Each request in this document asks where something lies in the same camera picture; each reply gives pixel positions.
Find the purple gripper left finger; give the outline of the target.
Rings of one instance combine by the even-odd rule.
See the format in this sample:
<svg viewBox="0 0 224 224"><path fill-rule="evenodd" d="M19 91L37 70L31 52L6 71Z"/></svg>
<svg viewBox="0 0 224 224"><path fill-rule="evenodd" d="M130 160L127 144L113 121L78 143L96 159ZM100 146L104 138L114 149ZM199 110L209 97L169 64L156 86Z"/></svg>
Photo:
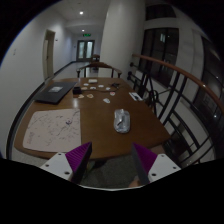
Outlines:
<svg viewBox="0 0 224 224"><path fill-rule="evenodd" d="M88 142L67 153L56 153L41 166L41 169L79 184L85 173L91 153L92 143Z"/></svg>

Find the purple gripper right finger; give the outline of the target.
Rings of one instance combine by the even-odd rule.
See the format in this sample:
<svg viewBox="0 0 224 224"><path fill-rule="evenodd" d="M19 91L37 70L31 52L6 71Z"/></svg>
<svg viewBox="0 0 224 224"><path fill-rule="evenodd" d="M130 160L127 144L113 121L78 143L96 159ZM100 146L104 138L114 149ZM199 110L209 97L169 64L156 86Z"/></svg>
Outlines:
<svg viewBox="0 0 224 224"><path fill-rule="evenodd" d="M166 154L155 154L149 149L133 143L132 157L142 185L155 182L180 170Z"/></svg>

